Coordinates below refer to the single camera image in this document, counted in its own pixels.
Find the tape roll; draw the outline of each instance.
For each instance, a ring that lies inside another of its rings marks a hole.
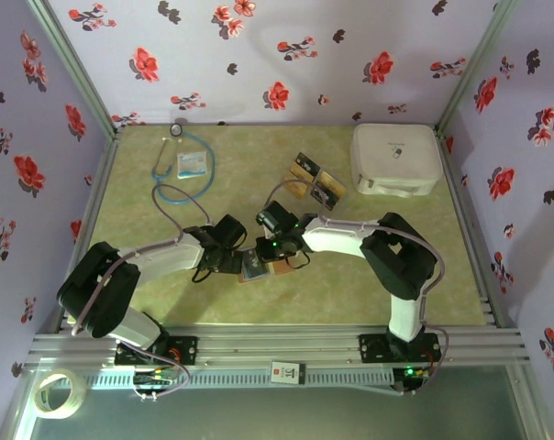
[[[60,379],[67,379],[71,384],[71,390],[65,403],[57,408],[52,408],[49,403],[50,390],[54,388],[55,382]],[[85,380],[72,371],[58,368],[46,374],[36,385],[34,392],[34,403],[37,407],[37,414],[43,419],[66,419],[73,415],[85,400]]]

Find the black mounting bracket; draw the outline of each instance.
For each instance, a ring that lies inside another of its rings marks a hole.
[[[417,362],[429,362],[430,357],[438,362],[442,353],[438,343],[438,335],[424,333],[418,337],[417,344],[399,354],[393,349],[389,336],[385,333],[377,335],[359,335],[360,360],[363,364],[392,364],[405,362],[415,364]]]
[[[183,365],[195,365],[197,356],[197,337],[195,336],[169,336],[167,346],[162,356],[176,360]],[[124,344],[116,348],[114,365],[116,366],[140,366],[160,365],[158,360],[143,357]]]

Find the glass panel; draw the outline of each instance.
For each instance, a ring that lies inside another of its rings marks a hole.
[[[183,390],[156,403],[90,390],[78,413],[38,419],[33,439],[522,439],[503,368],[446,368],[414,398],[352,389]]]

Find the table surface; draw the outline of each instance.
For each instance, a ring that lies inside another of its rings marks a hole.
[[[401,199],[362,195],[350,175],[352,126],[189,126],[216,153],[216,179],[198,201],[217,222],[235,216],[248,230],[246,244],[263,234],[255,223],[271,189],[281,181],[299,151],[347,187],[330,215],[345,220],[374,220],[387,212],[403,216],[438,249],[447,266],[445,279],[427,302],[427,320],[442,325],[484,325],[475,281],[458,220],[442,179],[427,196]],[[119,144],[92,243],[107,241],[115,248],[133,247],[176,234],[174,226],[154,207],[150,170],[161,150],[167,126],[128,126]],[[179,151],[203,147],[191,139]],[[162,167],[169,163],[165,151]],[[176,170],[165,180],[196,193],[206,177],[178,180]],[[299,201],[285,189],[276,200],[296,215],[317,212],[320,204]],[[202,226],[205,219],[192,204],[163,207],[184,227]],[[193,272],[174,272],[152,280],[134,293],[131,305],[164,325],[184,324],[356,324],[386,325],[390,294],[362,258],[322,252],[300,270],[239,284],[236,276],[212,275],[191,283]]]

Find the stethoscope chest piece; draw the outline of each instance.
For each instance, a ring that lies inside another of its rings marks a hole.
[[[171,133],[171,136],[177,138],[182,135],[183,127],[181,126],[181,124],[172,124],[169,128],[169,132]]]

